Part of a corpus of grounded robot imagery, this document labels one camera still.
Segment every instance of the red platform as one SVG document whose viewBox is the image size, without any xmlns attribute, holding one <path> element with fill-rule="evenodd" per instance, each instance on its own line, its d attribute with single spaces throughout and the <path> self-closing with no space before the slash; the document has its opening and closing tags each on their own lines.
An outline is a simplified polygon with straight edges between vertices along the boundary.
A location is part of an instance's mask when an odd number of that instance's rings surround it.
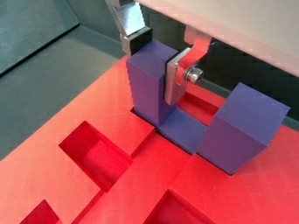
<svg viewBox="0 0 299 224">
<path fill-rule="evenodd" d="M 189 86 L 181 107 L 210 124 L 223 102 Z M 0 162 L 0 223 L 298 222 L 297 131 L 230 176 L 133 108 L 122 59 Z"/>
</svg>

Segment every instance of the red surface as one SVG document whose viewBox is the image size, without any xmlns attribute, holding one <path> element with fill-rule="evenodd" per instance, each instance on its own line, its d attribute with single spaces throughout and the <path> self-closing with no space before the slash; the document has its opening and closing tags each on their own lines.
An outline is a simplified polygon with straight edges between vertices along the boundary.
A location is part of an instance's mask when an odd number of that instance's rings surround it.
<svg viewBox="0 0 299 224">
<path fill-rule="evenodd" d="M 209 124 L 223 102 L 189 86 L 181 107 Z M 60 223 L 298 222 L 297 131 L 282 126 L 230 176 L 155 134 L 133 107 L 122 59 L 0 162 L 0 223 L 20 223 L 46 200 Z"/>
</svg>

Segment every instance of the metal bracket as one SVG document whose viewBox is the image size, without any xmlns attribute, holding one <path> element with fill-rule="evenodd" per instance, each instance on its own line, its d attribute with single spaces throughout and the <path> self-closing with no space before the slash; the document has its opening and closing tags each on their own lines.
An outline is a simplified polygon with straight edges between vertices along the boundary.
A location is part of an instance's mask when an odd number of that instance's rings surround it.
<svg viewBox="0 0 299 224">
<path fill-rule="evenodd" d="M 106 0 L 121 31 L 123 50 L 133 56 L 153 40 L 153 29 L 146 26 L 141 4 L 133 0 Z"/>
<path fill-rule="evenodd" d="M 205 72 L 195 66 L 211 46 L 211 37 L 186 27 L 185 41 L 193 45 L 167 64 L 165 101 L 174 105 L 186 93 L 187 81 L 199 85 Z"/>
</svg>

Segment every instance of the rectangular slot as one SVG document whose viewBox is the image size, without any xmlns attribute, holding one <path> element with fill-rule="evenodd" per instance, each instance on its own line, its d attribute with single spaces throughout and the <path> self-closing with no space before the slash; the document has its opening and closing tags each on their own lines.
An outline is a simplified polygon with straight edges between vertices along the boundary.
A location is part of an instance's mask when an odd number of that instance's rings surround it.
<svg viewBox="0 0 299 224">
<path fill-rule="evenodd" d="M 60 148 L 105 192 L 118 182 L 134 162 L 88 122 L 83 122 L 70 133 Z"/>
<path fill-rule="evenodd" d="M 206 125 L 211 124 L 211 119 L 219 110 L 217 106 L 190 93 L 182 97 L 179 107 Z"/>
<path fill-rule="evenodd" d="M 207 216 L 181 197 L 177 192 L 167 191 L 158 202 L 145 224 L 215 224 Z"/>
</svg>

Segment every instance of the square hole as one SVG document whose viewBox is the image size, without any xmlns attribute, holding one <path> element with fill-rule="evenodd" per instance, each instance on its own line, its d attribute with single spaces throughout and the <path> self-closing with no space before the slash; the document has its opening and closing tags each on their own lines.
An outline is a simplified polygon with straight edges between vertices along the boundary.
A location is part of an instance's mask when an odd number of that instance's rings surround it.
<svg viewBox="0 0 299 224">
<path fill-rule="evenodd" d="M 105 192 L 118 182 L 134 162 L 88 122 L 83 122 L 70 133 L 60 148 Z"/>
<path fill-rule="evenodd" d="M 175 192 L 167 191 L 145 224 L 215 224 Z"/>
</svg>

